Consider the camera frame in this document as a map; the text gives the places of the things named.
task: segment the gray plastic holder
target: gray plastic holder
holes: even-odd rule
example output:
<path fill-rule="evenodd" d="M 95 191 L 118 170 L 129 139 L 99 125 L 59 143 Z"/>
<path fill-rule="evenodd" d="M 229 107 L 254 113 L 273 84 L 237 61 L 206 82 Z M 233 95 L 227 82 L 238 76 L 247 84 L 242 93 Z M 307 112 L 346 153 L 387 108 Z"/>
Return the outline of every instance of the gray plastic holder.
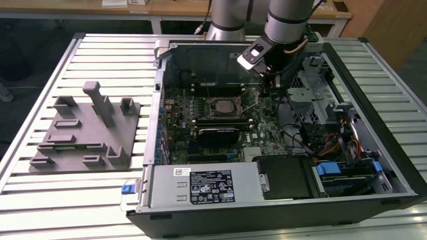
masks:
<path fill-rule="evenodd" d="M 47 130 L 30 172 L 122 171 L 131 166 L 141 104 L 125 97 L 111 103 L 100 94 L 98 81 L 87 81 L 83 92 L 92 103 L 59 96 L 58 114 Z"/>

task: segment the slotted aluminum surface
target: slotted aluminum surface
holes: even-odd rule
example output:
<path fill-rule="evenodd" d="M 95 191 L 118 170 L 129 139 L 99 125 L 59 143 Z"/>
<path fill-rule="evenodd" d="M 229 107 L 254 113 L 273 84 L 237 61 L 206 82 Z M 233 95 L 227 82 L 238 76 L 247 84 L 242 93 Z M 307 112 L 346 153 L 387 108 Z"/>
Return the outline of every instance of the slotted aluminum surface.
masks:
<path fill-rule="evenodd" d="M 142 176 L 145 146 L 155 79 L 153 62 L 158 39 L 195 36 L 87 34 L 74 39 L 40 95 L 23 129 L 0 164 L 2 239 L 119 239 L 145 240 L 120 209 L 120 187 Z M 427 177 L 426 112 L 402 80 L 394 76 L 377 53 L 357 39 L 329 39 L 423 177 Z M 102 94 L 112 102 L 133 97 L 142 104 L 130 171 L 34 174 L 30 158 L 43 140 L 56 110 L 55 98 L 72 95 L 90 102 L 82 92 L 87 80 L 100 82 Z M 427 227 L 427 206 L 389 211 L 343 226 L 321 226 L 234 233 L 189 239 L 419 239 Z"/>

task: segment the table leg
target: table leg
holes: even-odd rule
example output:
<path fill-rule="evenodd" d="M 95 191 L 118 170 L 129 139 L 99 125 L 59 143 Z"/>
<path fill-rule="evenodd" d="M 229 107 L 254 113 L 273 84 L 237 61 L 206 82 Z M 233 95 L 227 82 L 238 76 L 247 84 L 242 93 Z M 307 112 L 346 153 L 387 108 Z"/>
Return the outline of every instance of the table leg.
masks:
<path fill-rule="evenodd" d="M 151 21 L 153 34 L 162 34 L 162 17 L 151 16 L 150 21 Z"/>
<path fill-rule="evenodd" d="M 341 37 L 347 21 L 349 19 L 337 19 L 335 24 L 333 25 L 331 30 L 329 31 L 329 34 L 327 34 L 329 38 Z"/>

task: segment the warning label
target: warning label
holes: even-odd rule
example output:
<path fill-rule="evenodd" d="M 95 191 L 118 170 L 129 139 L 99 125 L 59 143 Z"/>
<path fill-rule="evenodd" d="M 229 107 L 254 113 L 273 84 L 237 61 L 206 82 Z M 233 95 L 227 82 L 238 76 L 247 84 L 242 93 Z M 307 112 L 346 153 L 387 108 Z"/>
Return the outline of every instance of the warning label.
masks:
<path fill-rule="evenodd" d="M 235 202 L 233 171 L 193 171 L 190 173 L 190 191 L 193 204 Z"/>

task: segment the blue tab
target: blue tab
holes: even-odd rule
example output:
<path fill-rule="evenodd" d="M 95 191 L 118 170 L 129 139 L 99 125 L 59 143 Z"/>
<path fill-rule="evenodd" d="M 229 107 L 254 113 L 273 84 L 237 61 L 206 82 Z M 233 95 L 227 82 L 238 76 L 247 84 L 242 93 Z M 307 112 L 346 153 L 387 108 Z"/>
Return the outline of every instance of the blue tab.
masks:
<path fill-rule="evenodd" d="M 341 174 L 341 167 L 337 162 L 323 162 L 318 166 L 315 166 L 315 169 L 318 170 L 319 175 L 325 174 Z"/>
<path fill-rule="evenodd" d="M 379 174 L 383 171 L 383 167 L 378 161 L 373 163 L 377 173 Z"/>
<path fill-rule="evenodd" d="M 123 185 L 122 186 L 122 194 L 123 195 L 135 194 L 135 189 L 137 189 L 135 184 Z"/>
<path fill-rule="evenodd" d="M 318 170 L 319 176 L 322 176 L 323 174 L 326 174 L 326 171 L 323 171 L 323 167 L 322 167 L 321 165 L 315 166 L 315 169 Z"/>

